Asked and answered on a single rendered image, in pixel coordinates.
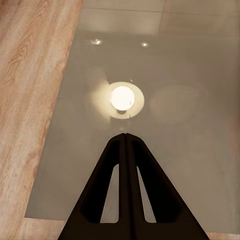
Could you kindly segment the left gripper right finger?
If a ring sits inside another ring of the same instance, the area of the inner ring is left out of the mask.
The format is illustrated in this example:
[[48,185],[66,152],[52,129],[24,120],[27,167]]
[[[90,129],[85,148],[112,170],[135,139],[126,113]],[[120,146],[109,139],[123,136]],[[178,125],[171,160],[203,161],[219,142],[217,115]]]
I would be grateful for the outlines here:
[[[210,240],[144,141],[125,140],[133,240]],[[156,223],[145,220],[137,167]]]

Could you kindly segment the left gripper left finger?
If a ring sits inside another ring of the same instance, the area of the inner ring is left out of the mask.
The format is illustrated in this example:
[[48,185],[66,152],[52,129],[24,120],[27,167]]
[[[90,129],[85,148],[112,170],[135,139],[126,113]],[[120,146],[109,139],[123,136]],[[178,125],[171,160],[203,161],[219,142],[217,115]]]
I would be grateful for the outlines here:
[[[100,223],[113,168],[117,164],[118,222]],[[133,240],[125,133],[108,141],[57,240]]]

